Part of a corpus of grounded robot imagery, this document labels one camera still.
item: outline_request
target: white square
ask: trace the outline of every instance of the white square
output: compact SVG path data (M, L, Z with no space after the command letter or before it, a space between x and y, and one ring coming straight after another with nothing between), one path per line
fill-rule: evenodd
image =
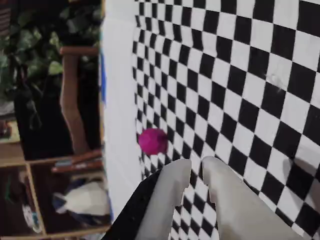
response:
M211 79L203 75L198 75L198 94L207 99L209 102L211 101L211 88Z
M186 105L179 99L175 100L175 114L182 121L186 121Z
M160 91L160 101L163 106L168 107L168 92L163 87L161 87Z
M191 129L188 124L184 125L183 139L190 148L194 146L195 131Z
M225 91L223 110L235 121L238 121L241 100L241 97L233 91L229 89Z
M191 28L202 31L204 29L206 10L193 7L191 11Z
M223 120L224 120L224 111L217 105L210 102L208 123L215 130L220 132Z
M232 148L231 142L225 136L223 136L222 134L219 134L216 147L215 147L215 153L226 164L228 164L229 162L231 148Z
M166 55L161 55L161 70L166 75L169 75L170 59Z
M259 197L273 212L276 211L277 206L263 192L259 192Z
M215 83L226 88L228 85L229 71L230 71L230 64L219 58L216 58L214 60L211 79Z
M284 187L279 202L278 208L291 220L295 221L304 201L294 194L288 187Z
M176 115L170 110L166 110L166 122L172 129L176 129Z
M253 19L250 45L270 53L273 30L274 26L272 23Z
M250 46L239 41L232 42L231 49L231 65L243 70L248 71L250 57Z
M247 72L243 89L244 99L260 108L264 97L265 85L265 80Z
M233 145L244 155L249 156L253 141L254 133L238 123L235 128Z
M167 89L168 89L168 93L176 99L177 98L177 80L175 80L171 76L168 76L167 78Z
M317 71L320 55L320 38L305 32L295 32L293 61Z
M196 134L203 140L206 140L207 136L207 127L208 127L208 122L202 118L199 114L195 116L195 126L194 126L194 131Z
M216 34L227 39L234 39L236 28L236 15L220 12Z
M266 80L272 85L286 91L288 89L291 67L292 61L270 53Z
M191 217L199 226L202 225L203 215L195 205L192 205Z
M311 102L313 106L320 109L320 73L316 73Z
M259 110L255 126L255 135L272 146L278 131L280 120L263 109Z
M317 209L319 207L319 199L317 197L319 193L320 193L320 183L315 178L313 180L309 193L305 198L306 203L313 209Z
M181 25L181 19L182 19L182 6L174 5L172 8L172 20L171 22L173 24Z
M198 112L198 94L190 88L186 89L185 102L191 110Z
M207 203L205 203L205 205L204 205L203 216L212 226L214 226L216 224L216 222L217 222L217 213Z
M205 142L203 144L201 158L203 159L204 157L214 156L214 155L215 155L215 151Z
M191 48L189 52L188 68L196 73L199 73L201 59L202 52L195 48Z
M299 0L275 0L273 23L289 29L297 29Z
M261 191L266 174L267 170L265 168L259 166L250 158L247 159L243 177L252 187Z
M267 170L282 184L286 184L291 170L291 160L282 152L272 148Z
M217 35L205 31L202 32L202 44L205 54L214 58L217 56Z
M194 41L192 39L192 29L188 26L180 26L181 29L181 37L182 37L182 44L188 47L192 47Z
M255 0L237 0L236 14L241 17L252 19L255 3Z
M176 80L183 86L188 85L188 68L187 66L180 64L179 62L176 68Z
M174 27L172 22L165 21L164 22L164 30L165 30L165 37L167 39L173 40L174 39Z
M281 121L299 133L303 133L309 111L309 103L287 92L281 113Z
M176 42L176 41L172 41L171 42L171 47L170 47L170 59L178 62L179 61L179 56L180 56L180 48L181 48L181 44Z
M320 164L320 146L302 135L295 155L295 163L312 176Z
M221 0L206 1L206 9L209 11L221 12Z

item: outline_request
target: checkerboard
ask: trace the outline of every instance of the checkerboard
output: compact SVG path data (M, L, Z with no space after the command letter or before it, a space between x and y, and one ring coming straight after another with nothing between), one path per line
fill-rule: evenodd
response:
M320 5L316 0L138 0L137 136L160 128L191 159L169 237L218 239L201 158L216 156L294 231L319 240Z

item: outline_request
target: red object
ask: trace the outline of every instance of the red object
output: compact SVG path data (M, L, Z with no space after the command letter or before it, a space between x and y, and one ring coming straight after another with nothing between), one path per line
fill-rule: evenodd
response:
M144 130L139 136L138 142L142 151L147 155L157 155L167 152L167 135L161 129L148 128Z

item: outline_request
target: black square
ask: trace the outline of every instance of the black square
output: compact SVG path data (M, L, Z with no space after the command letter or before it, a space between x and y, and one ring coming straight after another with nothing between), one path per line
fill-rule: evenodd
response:
M219 132L208 124L206 129L205 142L215 151L219 137Z
M304 203L298 214L298 217L295 220L295 223L304 231L306 231L307 234L313 236L320 225L320 215L307 203Z
M186 86L182 85L180 82L176 83L176 98L182 103L186 103Z
M234 40L250 45L252 20L243 16L236 16Z
M230 66L227 88L242 96L246 82L247 73L235 66Z
M320 145L320 109L310 105L306 122L304 125L303 134Z
M236 132L237 122L232 119L228 114L223 114L223 121L221 133L230 141L233 142Z
M183 142L182 157L185 159L190 159L190 155L191 155L191 148L188 146L188 144Z
M203 31L217 34L218 22L219 13L216 11L207 10L204 17Z
M152 3L152 17L153 18L157 18L157 16L158 16L158 5L156 4L156 3Z
M314 177L304 171L297 164L293 164L286 181L286 186L299 198L304 200L311 188Z
M191 209L192 209L192 204L191 202L188 200L188 198L186 198L185 196L183 197L183 204L182 206L185 208L185 210L191 214Z
M190 128L195 129L196 113L190 108L186 108L185 111L185 123L189 125Z
M193 220L192 218L191 218L190 227L191 227L191 229L194 231L194 233L195 233L196 235L199 235L200 227L199 227L199 225L195 222L195 220Z
M295 39L295 30L274 24L271 52L286 59L292 60Z
M161 104L160 113L161 113L161 118L163 118L163 120L167 121L167 109L162 104Z
M239 111L239 123L255 132L259 108L245 99L242 99Z
M181 219L180 227L185 232L185 234L188 235L189 227L188 227L188 225L185 223L185 221L183 219Z
M226 89L219 84L212 82L211 102L219 108L224 109Z
M185 131L185 123L178 117L175 118L175 131L183 138Z
M169 75L173 77L174 79L177 77L177 65L178 63L176 61L173 61L170 59L169 63Z
M181 27L177 24L173 24L173 39L179 43L182 42Z
M253 18L272 23L274 19L275 0L256 0L253 8Z
M292 227L294 224L279 208L275 210L275 214L277 214L289 227Z
M259 166L267 168L272 147L254 135L249 157Z
M222 36L216 37L216 53L217 58L230 63L232 50L232 40Z
M250 47L248 72L261 79L266 79L269 65L269 52Z
M187 27L191 26L191 11L192 11L192 8L190 7L182 8L181 25L187 26Z
M193 147L195 153L201 157L202 149L204 148L204 141L197 135L194 134Z
M157 51L155 52L155 66L161 68L161 54Z
M212 226L205 218L202 220L201 228L208 234L208 236L212 235L212 231L214 230L214 226Z
M207 55L202 54L201 63L200 63L200 74L206 76L207 78L211 79L212 71L214 69L215 58Z
M198 114L203 117L204 120L208 119L210 103L207 99L200 96L198 97Z
M261 108L280 119L286 92L281 88L265 83Z
M198 49L200 51L204 50L201 31L192 29L192 40L193 40L193 48Z
M320 37L320 5L299 1L297 30Z
M272 174L266 172L261 192L263 192L275 205L278 204L285 186L279 182Z
M170 109L173 113L176 112L176 98L168 94L168 109Z
M199 209L201 213L204 213L205 201L203 201L197 193L194 194L193 204L196 206L197 209Z
M246 155L232 146L228 165L238 174L243 176L245 174L247 159L248 157Z
M193 1L193 7L199 8L199 9L205 9L206 8L206 0Z
M166 75L164 72L161 73L161 86L165 90L168 88L168 75Z
M182 63L183 65L187 66L189 53L190 53L190 47L186 45L181 45L180 54L179 54L179 63Z
M187 86L196 93L198 92L198 73L188 69Z
M170 54L170 47L171 47L171 40L166 38L163 42L163 48L162 48L162 53L166 56L169 57Z
M316 72L292 63L288 92L310 103L314 90Z
M282 152L288 158L293 159L297 153L301 134L280 121L275 135L273 147Z
M237 0L222 0L221 12L236 14L237 13Z
M165 5L165 20L167 22L171 22L172 21L172 10L173 10L173 6L172 5Z

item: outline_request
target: pink ball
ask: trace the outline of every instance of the pink ball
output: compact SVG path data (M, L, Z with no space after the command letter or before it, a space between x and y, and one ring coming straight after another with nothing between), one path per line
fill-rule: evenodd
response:
M147 155L157 155L167 152L167 135L161 129L148 128L144 130L139 136L138 142L142 151Z

